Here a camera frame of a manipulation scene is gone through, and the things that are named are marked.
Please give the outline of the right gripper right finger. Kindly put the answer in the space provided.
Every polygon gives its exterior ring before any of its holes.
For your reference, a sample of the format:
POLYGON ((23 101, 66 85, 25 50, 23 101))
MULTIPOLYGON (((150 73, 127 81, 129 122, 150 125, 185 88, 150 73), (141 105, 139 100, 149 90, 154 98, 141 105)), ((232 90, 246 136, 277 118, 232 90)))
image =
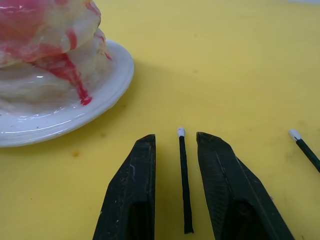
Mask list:
POLYGON ((220 137, 198 132, 197 155, 217 240, 292 240, 294 236, 258 177, 220 137))

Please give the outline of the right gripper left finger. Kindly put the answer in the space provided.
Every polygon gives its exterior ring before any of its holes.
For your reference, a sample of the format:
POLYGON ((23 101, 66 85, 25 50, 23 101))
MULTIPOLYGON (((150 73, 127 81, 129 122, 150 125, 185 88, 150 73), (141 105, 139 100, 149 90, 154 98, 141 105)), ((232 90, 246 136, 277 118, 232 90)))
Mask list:
POLYGON ((95 240, 155 238, 156 136, 138 139, 111 179, 93 234, 95 240))

